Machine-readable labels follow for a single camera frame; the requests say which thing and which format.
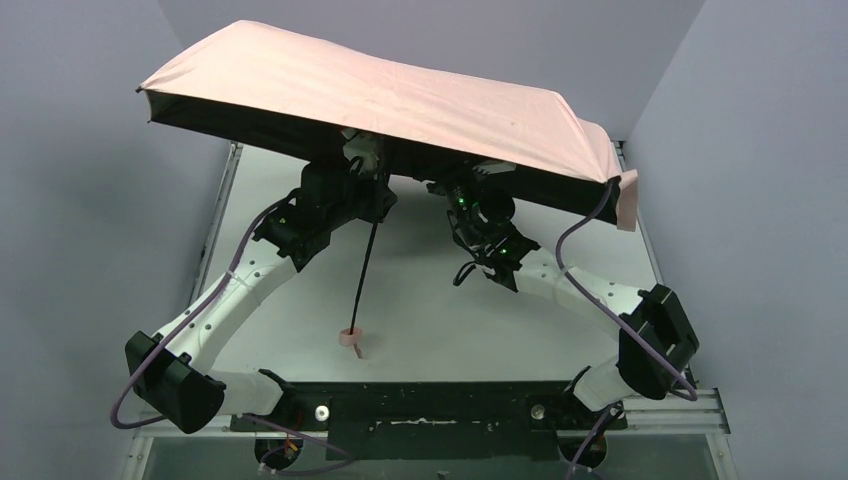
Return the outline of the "pink and black folding umbrella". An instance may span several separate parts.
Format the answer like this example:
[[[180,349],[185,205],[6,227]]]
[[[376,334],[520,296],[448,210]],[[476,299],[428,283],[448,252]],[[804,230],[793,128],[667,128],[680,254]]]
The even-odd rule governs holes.
[[[346,166],[342,130],[375,134],[390,178],[471,174],[484,186],[625,231],[637,179],[606,131],[553,91],[416,67],[240,20],[168,61],[139,87],[153,122],[310,163]],[[472,167],[510,162],[487,177]]]

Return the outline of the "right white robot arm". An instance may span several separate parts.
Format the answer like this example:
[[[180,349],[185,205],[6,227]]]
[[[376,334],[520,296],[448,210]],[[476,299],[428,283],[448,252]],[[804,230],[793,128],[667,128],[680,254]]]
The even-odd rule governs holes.
[[[549,250],[513,224],[510,195],[482,188],[473,175],[431,182],[427,189],[447,200],[452,238],[471,257],[455,276],[456,285],[479,270],[510,291],[564,308],[616,341],[615,355],[572,381],[570,392],[585,408],[597,412],[631,395],[697,400],[685,369],[699,340],[677,294],[660,283],[646,290],[611,281],[564,261],[564,240],[593,220],[600,206],[567,228]]]

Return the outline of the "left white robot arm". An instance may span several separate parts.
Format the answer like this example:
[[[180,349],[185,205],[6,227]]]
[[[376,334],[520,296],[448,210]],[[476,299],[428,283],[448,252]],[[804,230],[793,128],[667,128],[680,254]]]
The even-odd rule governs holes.
[[[367,170],[310,163],[301,184],[266,207],[248,226],[217,283],[154,335],[134,334],[125,346],[136,395],[177,429],[192,434],[218,415],[271,414],[288,390],[268,368],[213,369],[245,321],[300,273],[352,220],[376,224],[396,203],[385,167]]]

